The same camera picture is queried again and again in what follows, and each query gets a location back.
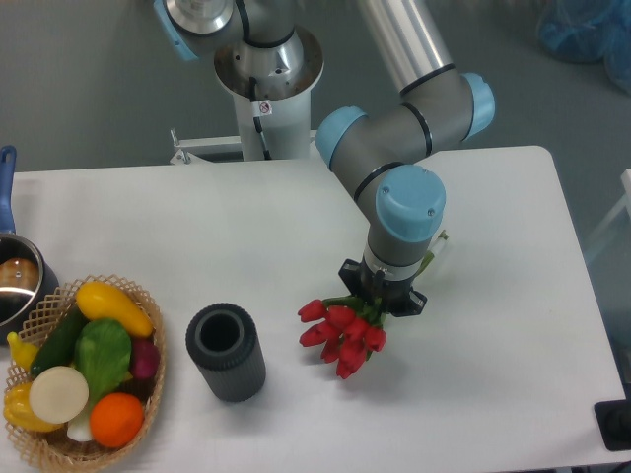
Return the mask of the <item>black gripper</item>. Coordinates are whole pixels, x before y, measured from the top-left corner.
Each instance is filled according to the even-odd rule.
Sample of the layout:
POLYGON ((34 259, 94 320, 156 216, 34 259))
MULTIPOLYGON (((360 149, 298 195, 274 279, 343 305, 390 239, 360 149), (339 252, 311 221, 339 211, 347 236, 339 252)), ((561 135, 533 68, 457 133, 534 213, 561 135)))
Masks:
POLYGON ((414 316, 424 310, 427 297, 413 288, 413 278, 391 281, 382 269, 373 271, 362 260, 346 259, 338 276, 350 292, 365 303, 381 301, 380 308, 392 316, 414 316))

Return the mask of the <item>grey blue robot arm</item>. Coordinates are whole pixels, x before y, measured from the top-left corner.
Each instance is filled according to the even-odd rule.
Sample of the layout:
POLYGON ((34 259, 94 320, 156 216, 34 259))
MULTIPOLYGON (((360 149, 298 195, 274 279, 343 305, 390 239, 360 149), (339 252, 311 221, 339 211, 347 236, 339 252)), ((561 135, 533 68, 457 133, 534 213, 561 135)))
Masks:
POLYGON ((157 1, 180 58, 211 55, 232 95, 247 161, 304 157, 316 147, 369 223, 360 261, 339 271, 351 295, 396 317, 421 313, 413 282, 437 232, 446 190, 420 161, 493 120, 489 85, 453 64, 421 1, 363 1, 359 12, 400 102, 372 118, 345 106, 311 127, 311 92, 323 70, 317 39, 291 1, 157 1))

